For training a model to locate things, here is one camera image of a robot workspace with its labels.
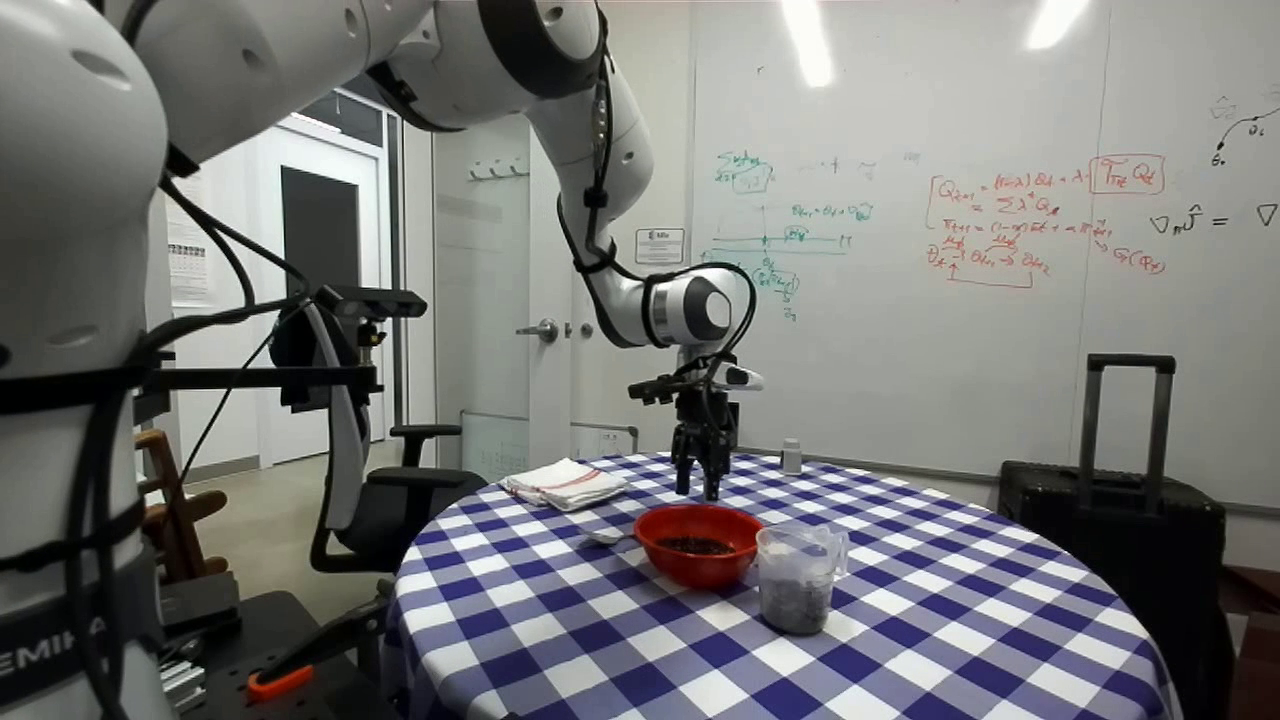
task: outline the black chair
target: black chair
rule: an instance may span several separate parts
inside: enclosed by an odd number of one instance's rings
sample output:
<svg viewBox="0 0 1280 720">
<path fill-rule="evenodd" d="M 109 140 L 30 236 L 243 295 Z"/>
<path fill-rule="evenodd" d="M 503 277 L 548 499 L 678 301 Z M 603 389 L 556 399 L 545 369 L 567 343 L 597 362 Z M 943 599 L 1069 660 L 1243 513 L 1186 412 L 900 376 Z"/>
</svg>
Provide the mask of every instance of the black chair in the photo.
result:
<svg viewBox="0 0 1280 720">
<path fill-rule="evenodd" d="M 338 489 L 327 471 L 319 523 L 311 534 L 314 572 L 397 572 L 413 534 L 428 519 L 483 489 L 475 471 L 419 467 L 425 439 L 459 437 L 454 422 L 400 422 L 390 426 L 390 437 L 405 439 L 400 467 L 367 471 L 350 513 L 333 513 L 336 505 L 348 505 L 336 491 L 350 489 Z M 356 653 L 361 670 L 378 687 L 378 653 L 383 643 L 397 643 L 387 613 L 397 613 L 397 591 L 390 580 L 378 580 L 370 599 L 336 616 L 314 637 L 285 653 L 270 668 L 257 670 L 246 678 L 246 696 L 286 696 L 293 687 L 307 683 L 311 665 L 333 660 L 338 653 Z"/>
</svg>

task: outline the round table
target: round table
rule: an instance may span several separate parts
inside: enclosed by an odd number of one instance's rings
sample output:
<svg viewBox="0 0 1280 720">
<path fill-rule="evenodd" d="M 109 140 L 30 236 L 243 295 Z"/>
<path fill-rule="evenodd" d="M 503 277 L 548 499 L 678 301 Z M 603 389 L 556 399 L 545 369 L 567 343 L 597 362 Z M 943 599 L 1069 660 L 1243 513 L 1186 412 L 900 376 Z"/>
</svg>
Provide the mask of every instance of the round table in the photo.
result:
<svg viewBox="0 0 1280 720">
<path fill-rule="evenodd" d="M 722 505 L 839 523 L 852 572 L 818 637 L 777 637 L 757 591 L 685 591 L 636 541 L 668 456 L 592 459 L 629 491 L 582 513 L 483 489 L 409 549 L 414 670 L 459 714 L 1176 714 L 1156 643 L 1083 563 L 987 507 L 777 456 L 736 456 Z"/>
</svg>

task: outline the small black object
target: small black object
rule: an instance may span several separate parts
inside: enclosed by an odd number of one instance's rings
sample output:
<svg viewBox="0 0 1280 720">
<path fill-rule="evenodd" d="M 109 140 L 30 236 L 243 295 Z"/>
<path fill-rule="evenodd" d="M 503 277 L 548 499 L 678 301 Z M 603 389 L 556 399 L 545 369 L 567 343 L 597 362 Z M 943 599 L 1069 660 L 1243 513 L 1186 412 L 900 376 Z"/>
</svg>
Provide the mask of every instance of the small black object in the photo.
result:
<svg viewBox="0 0 1280 720">
<path fill-rule="evenodd" d="M 1103 369 L 1151 369 L 1148 471 L 1101 471 L 1097 422 Z M 1232 637 L 1215 605 L 1223 507 L 1162 477 L 1171 357 L 1088 357 L 1078 467 L 1000 467 L 1000 513 L 1055 541 L 1103 577 L 1161 643 L 1186 720 L 1226 714 Z"/>
</svg>

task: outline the floor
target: floor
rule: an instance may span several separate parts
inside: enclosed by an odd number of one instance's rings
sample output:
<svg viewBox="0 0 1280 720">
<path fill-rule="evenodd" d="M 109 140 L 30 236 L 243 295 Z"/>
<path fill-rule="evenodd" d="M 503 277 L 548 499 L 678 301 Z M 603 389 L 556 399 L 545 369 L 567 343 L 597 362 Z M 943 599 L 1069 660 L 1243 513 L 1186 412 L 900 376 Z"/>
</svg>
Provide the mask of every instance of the floor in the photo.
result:
<svg viewBox="0 0 1280 720">
<path fill-rule="evenodd" d="M 397 447 L 374 445 L 367 467 L 390 462 Z M 198 519 L 194 532 L 202 554 L 229 561 L 241 597 L 293 591 L 319 624 L 370 597 L 378 577 L 319 577 L 307 563 L 322 494 L 322 456 L 189 483 L 193 491 L 229 491 L 229 507 Z"/>
</svg>

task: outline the cup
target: cup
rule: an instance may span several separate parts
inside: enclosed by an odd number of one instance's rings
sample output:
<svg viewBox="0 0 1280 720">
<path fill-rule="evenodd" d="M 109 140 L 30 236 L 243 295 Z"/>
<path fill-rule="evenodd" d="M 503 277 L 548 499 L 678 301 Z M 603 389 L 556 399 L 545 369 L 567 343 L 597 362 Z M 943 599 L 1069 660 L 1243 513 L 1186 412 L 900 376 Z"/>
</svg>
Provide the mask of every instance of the cup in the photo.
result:
<svg viewBox="0 0 1280 720">
<path fill-rule="evenodd" d="M 817 637 L 833 613 L 833 583 L 848 572 L 834 523 L 773 523 L 757 534 L 761 619 L 779 637 Z"/>
</svg>

